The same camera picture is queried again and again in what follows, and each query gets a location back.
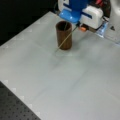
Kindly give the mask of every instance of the white table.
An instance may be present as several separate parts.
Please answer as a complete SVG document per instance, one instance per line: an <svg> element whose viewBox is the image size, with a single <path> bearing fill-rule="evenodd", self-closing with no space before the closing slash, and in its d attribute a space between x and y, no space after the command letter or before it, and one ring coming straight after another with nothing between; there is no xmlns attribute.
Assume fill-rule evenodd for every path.
<svg viewBox="0 0 120 120"><path fill-rule="evenodd" d="M0 80L42 120L119 120L120 46L76 30L55 54L60 20L49 12L1 46Z"/></svg>

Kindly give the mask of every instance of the tabletop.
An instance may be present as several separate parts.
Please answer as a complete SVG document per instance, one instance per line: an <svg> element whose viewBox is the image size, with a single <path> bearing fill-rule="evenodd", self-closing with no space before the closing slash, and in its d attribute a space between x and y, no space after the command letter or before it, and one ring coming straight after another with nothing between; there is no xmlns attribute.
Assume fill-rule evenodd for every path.
<svg viewBox="0 0 120 120"><path fill-rule="evenodd" d="M59 21L49 12L0 47L1 82L42 120L118 120L120 46L76 30L55 53Z"/></svg>

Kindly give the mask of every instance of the gray floor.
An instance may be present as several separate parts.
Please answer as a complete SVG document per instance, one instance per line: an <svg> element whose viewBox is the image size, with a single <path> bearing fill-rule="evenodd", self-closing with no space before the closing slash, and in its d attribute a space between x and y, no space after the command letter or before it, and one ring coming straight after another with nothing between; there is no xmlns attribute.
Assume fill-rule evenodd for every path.
<svg viewBox="0 0 120 120"><path fill-rule="evenodd" d="M0 82L0 120L40 120Z"/></svg>

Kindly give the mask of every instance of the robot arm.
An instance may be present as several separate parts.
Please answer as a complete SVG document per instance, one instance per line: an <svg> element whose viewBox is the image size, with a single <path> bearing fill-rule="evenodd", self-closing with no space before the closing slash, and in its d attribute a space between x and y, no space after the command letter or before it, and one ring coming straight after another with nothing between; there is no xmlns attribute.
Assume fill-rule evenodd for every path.
<svg viewBox="0 0 120 120"><path fill-rule="evenodd" d="M60 17L71 23L80 23L97 29L102 24L103 11L89 5L91 0L59 0Z"/></svg>

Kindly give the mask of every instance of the cylindrical container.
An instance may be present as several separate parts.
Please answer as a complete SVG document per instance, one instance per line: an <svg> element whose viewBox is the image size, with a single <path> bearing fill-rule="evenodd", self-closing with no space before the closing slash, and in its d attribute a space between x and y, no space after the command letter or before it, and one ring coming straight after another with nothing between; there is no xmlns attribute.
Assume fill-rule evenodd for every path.
<svg viewBox="0 0 120 120"><path fill-rule="evenodd" d="M72 25L66 21L60 21L56 24L56 32L57 32L57 41L58 47L62 44L62 42L66 39L66 37L72 32ZM68 39L64 42L64 44L60 47L62 50L68 50L72 47L72 34L68 37Z"/></svg>

